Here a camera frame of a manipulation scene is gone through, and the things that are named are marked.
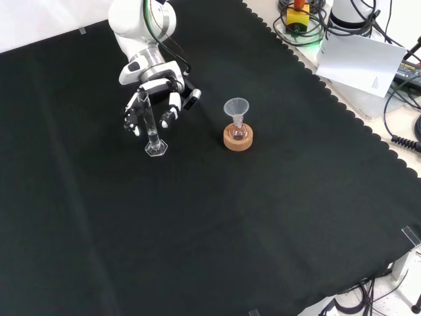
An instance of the black cloth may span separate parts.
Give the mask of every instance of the black cloth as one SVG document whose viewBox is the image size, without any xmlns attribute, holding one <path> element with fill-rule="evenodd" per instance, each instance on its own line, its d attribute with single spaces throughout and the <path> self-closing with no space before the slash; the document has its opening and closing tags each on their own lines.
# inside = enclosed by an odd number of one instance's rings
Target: black cloth
<svg viewBox="0 0 421 316">
<path fill-rule="evenodd" d="M 136 87 L 107 22 L 0 56 L 2 315 L 294 316 L 410 249 L 415 172 L 244 4 L 173 6 L 203 96 L 164 157 L 123 131 Z"/>
</svg>

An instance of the wall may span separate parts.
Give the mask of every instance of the wall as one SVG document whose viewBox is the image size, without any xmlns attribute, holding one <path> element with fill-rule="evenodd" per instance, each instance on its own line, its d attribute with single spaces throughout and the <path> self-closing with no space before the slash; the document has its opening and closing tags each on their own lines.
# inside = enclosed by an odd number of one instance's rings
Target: wall
<svg viewBox="0 0 421 316">
<path fill-rule="evenodd" d="M 112 0 L 0 0 L 0 53 L 107 19 Z"/>
</svg>

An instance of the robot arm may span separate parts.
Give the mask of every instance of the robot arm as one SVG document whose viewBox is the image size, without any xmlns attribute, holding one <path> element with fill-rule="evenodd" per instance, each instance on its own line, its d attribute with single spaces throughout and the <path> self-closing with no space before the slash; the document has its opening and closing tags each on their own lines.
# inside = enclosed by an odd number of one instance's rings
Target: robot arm
<svg viewBox="0 0 421 316">
<path fill-rule="evenodd" d="M 148 26 L 143 18 L 148 18 Z M 157 38 L 164 41 L 172 35 L 176 27 L 176 14 L 165 0 L 114 0 L 109 10 L 109 24 L 117 42 L 126 54 L 129 63 L 123 68 L 119 82 L 122 85 L 141 82 L 124 111 L 124 127 L 136 136 L 140 135 L 137 125 L 142 114 L 137 96 L 140 91 L 148 95 L 167 93 L 170 110 L 161 117 L 163 128 L 170 127 L 182 109 L 189 109 L 201 96 L 185 80 L 176 61 L 166 63 L 159 51 Z"/>
</svg>

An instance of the white paper sheet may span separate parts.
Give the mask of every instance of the white paper sheet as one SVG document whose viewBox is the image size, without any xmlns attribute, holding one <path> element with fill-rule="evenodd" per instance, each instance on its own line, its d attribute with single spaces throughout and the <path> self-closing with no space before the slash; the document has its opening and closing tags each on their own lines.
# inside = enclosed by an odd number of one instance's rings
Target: white paper sheet
<svg viewBox="0 0 421 316">
<path fill-rule="evenodd" d="M 384 97 L 406 51 L 361 36 L 328 36 L 317 75 Z"/>
</svg>

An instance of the black wire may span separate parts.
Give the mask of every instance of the black wire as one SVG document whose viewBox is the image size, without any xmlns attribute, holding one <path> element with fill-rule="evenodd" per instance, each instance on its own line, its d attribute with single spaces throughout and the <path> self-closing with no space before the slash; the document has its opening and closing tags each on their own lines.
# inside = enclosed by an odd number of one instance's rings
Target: black wire
<svg viewBox="0 0 421 316">
<path fill-rule="evenodd" d="M 386 41 L 388 41 L 389 43 L 395 43 L 396 45 L 398 45 L 399 47 L 404 48 L 401 44 L 399 44 L 397 41 L 395 41 L 393 38 L 391 38 L 390 36 L 388 36 L 383 30 L 382 28 L 380 28 L 379 24 L 375 21 L 372 20 L 372 17 L 374 16 L 374 10 L 372 10 L 372 14 L 370 16 L 371 20 L 367 19 L 364 15 L 362 15 L 362 13 L 358 10 L 358 7 L 355 5 L 354 0 L 350 0 L 351 4 L 353 5 L 354 9 L 356 10 L 356 12 L 358 13 L 358 15 L 366 22 L 366 23 L 371 23 L 371 25 L 373 25 L 373 27 L 379 31 L 379 33 L 386 39 Z M 412 51 L 407 49 L 407 53 L 413 57 L 415 57 L 415 59 L 417 59 L 420 63 L 421 63 L 421 58 L 419 58 L 418 56 L 416 56 Z"/>
<path fill-rule="evenodd" d="M 412 95 L 412 93 L 410 92 L 410 89 L 409 89 L 409 88 L 407 88 L 407 94 L 408 94 L 409 98 L 411 99 L 411 101 L 415 103 L 416 108 L 417 108 L 418 110 L 421 110 L 420 105 L 419 105 L 419 104 L 418 104 L 418 102 L 415 100 L 415 98 L 414 98 L 414 96 Z"/>
<path fill-rule="evenodd" d="M 394 135 L 392 134 L 392 132 L 390 131 L 389 127 L 387 126 L 387 122 L 386 122 L 386 111 L 387 111 L 387 106 L 389 105 L 389 102 L 391 100 L 391 98 L 395 95 L 395 93 L 397 92 L 397 90 L 401 89 L 405 84 L 407 84 L 410 81 L 413 81 L 414 79 L 417 79 L 421 77 L 421 74 L 419 74 L 418 76 L 414 76 L 412 78 L 408 78 L 406 79 L 404 82 L 402 82 L 401 84 L 399 84 L 399 86 L 397 88 L 392 87 L 393 92 L 390 94 L 389 99 L 387 99 L 386 104 L 384 106 L 384 111 L 383 111 L 383 122 L 384 122 L 384 127 L 386 127 L 387 132 L 390 134 L 390 136 L 394 137 Z"/>
<path fill-rule="evenodd" d="M 278 29 L 276 28 L 276 23 L 277 21 L 281 20 L 282 24 L 285 26 L 286 30 L 289 30 L 291 32 L 293 32 L 295 34 L 295 37 L 313 37 L 313 36 L 317 36 L 319 34 L 321 34 L 322 30 L 324 30 L 325 32 L 329 32 L 333 35 L 336 36 L 352 36 L 352 35 L 363 35 L 363 33 L 365 33 L 367 31 L 368 28 L 372 28 L 372 25 L 374 24 L 375 20 L 375 8 L 376 8 L 376 0 L 373 0 L 373 4 L 374 6 L 372 7 L 372 12 L 370 13 L 370 18 L 366 19 L 361 12 L 358 10 L 357 6 L 354 4 L 354 8 L 355 10 L 358 12 L 359 15 L 361 15 L 361 17 L 363 17 L 364 21 L 366 22 L 365 25 L 355 31 L 350 31 L 348 29 L 345 28 L 340 28 L 337 26 L 328 26 L 325 22 L 324 19 L 327 16 L 327 12 L 323 9 L 323 7 L 326 5 L 326 0 L 313 0 L 310 3 L 307 3 L 310 5 L 310 12 L 304 11 L 302 9 L 296 9 L 293 7 L 292 4 L 290 4 L 289 0 L 278 0 L 278 7 L 280 9 L 280 17 L 277 18 L 274 23 L 273 23 L 273 29 L 275 31 L 275 33 L 286 43 L 295 46 L 295 47 L 302 47 L 302 46 L 308 46 L 308 45 L 312 45 L 315 43 L 320 43 L 322 41 L 322 36 L 319 36 L 319 38 L 317 40 L 314 41 L 309 41 L 306 43 L 293 43 L 292 41 L 290 41 L 289 39 L 287 39 L 281 32 L 278 31 Z M 310 31 L 306 31 L 306 32 L 296 32 L 295 30 L 291 29 L 285 22 L 284 20 L 284 16 L 287 13 L 287 10 L 291 8 L 295 11 L 299 11 L 299 12 L 304 12 L 305 14 L 308 14 L 310 16 L 310 19 L 313 21 L 316 21 L 316 26 L 310 30 Z M 309 33 L 311 33 L 312 31 L 314 31 L 315 29 L 320 28 L 319 32 L 315 33 L 315 34 L 311 34 L 308 35 Z"/>
<path fill-rule="evenodd" d="M 293 0 L 278 0 L 278 8 L 281 11 L 284 7 L 287 7 L 293 2 Z M 317 14 L 319 9 L 323 9 L 326 5 L 326 0 L 312 0 L 307 3 L 310 5 L 310 13 Z"/>
<path fill-rule="evenodd" d="M 389 18 L 387 20 L 386 29 L 384 30 L 386 34 L 387 34 L 387 29 L 389 28 L 390 18 L 392 17 L 392 6 L 393 6 L 393 0 L 390 0 Z"/>
<path fill-rule="evenodd" d="M 366 6 L 369 7 L 370 9 L 373 9 L 373 7 L 371 5 L 368 5 L 367 3 L 364 2 L 364 0 L 361 0 L 361 2 Z"/>
<path fill-rule="evenodd" d="M 394 291 L 396 291 L 401 286 L 401 284 L 403 283 L 403 281 L 407 278 L 408 272 L 409 272 L 409 270 L 407 270 L 407 272 L 405 273 L 405 276 L 402 278 L 402 280 L 399 282 L 399 284 L 392 291 L 390 291 L 387 294 L 384 294 L 383 296 L 380 296 L 379 298 L 376 298 L 373 301 L 373 303 L 376 302 L 376 301 L 378 301 L 378 300 L 381 300 L 382 298 L 385 298 L 386 296 L 388 296 L 388 295 L 392 294 Z"/>
<path fill-rule="evenodd" d="M 153 33 L 152 27 L 149 24 L 149 19 L 147 18 L 147 6 L 146 6 L 146 0 L 143 0 L 143 18 L 145 19 L 146 27 L 149 33 L 152 35 L 152 38 L 170 55 L 172 55 L 174 58 L 181 60 L 184 64 L 186 64 L 186 74 L 190 74 L 191 72 L 191 65 L 181 56 L 174 53 L 171 49 L 169 49 L 165 44 L 163 44 Z"/>
<path fill-rule="evenodd" d="M 307 3 L 310 5 L 310 12 L 307 12 L 303 9 L 296 9 L 293 7 L 292 3 L 289 3 L 289 0 L 278 0 L 278 8 L 280 10 L 280 17 L 277 18 L 273 23 L 273 29 L 275 33 L 287 44 L 290 44 L 291 46 L 295 47 L 302 47 L 302 46 L 309 46 L 312 44 L 320 43 L 323 39 L 323 35 L 321 34 L 323 32 L 323 28 L 320 25 L 319 17 L 316 16 L 319 11 L 322 11 L 324 13 L 323 18 L 326 18 L 327 12 L 323 9 L 323 7 L 326 5 L 326 0 L 313 0 L 310 3 Z M 284 16 L 287 14 L 288 9 L 293 9 L 295 11 L 304 12 L 305 14 L 308 14 L 310 16 L 310 20 L 316 21 L 316 26 L 312 28 L 311 30 L 305 31 L 305 32 L 298 32 L 297 30 L 294 30 L 293 28 L 290 28 L 285 20 Z M 281 32 L 278 31 L 276 28 L 277 21 L 281 20 L 282 24 L 285 26 L 286 30 L 289 30 L 292 32 L 292 36 L 294 38 L 302 37 L 302 38 L 312 38 L 314 36 L 318 36 L 318 39 L 314 41 L 307 41 L 305 43 L 293 43 L 288 38 L 286 38 Z M 315 31 L 317 28 L 319 28 L 319 31 L 317 33 L 312 34 L 313 31 Z"/>
<path fill-rule="evenodd" d="M 402 280 L 399 282 L 399 284 L 389 293 L 380 296 L 378 299 L 374 299 L 374 287 L 376 284 L 376 277 L 373 276 L 372 278 L 365 278 L 362 281 L 360 281 L 356 286 L 352 287 L 351 289 L 342 292 L 338 295 L 342 295 L 342 294 L 346 294 L 349 292 L 352 292 L 353 290 L 356 290 L 357 288 L 361 291 L 362 294 L 362 299 L 360 301 L 360 303 L 357 306 L 354 307 L 343 307 L 342 305 L 340 305 L 337 300 L 335 299 L 335 306 L 336 309 L 342 313 L 345 314 L 356 314 L 359 313 L 360 311 L 364 310 L 362 315 L 363 316 L 368 316 L 368 314 L 370 314 L 370 316 L 373 315 L 373 311 L 376 311 L 377 313 L 383 315 L 383 316 L 387 316 L 381 312 L 379 312 L 377 309 L 374 308 L 374 302 L 381 300 L 382 298 L 385 298 L 386 296 L 392 294 L 394 291 L 396 291 L 403 283 L 403 281 L 406 279 L 407 275 L 408 275 L 409 270 L 407 270 L 407 272 L 405 273 L 405 276 L 402 278 Z M 390 271 L 387 270 L 386 273 L 382 274 L 379 276 L 379 278 L 384 277 L 386 275 L 390 274 Z"/>
</svg>

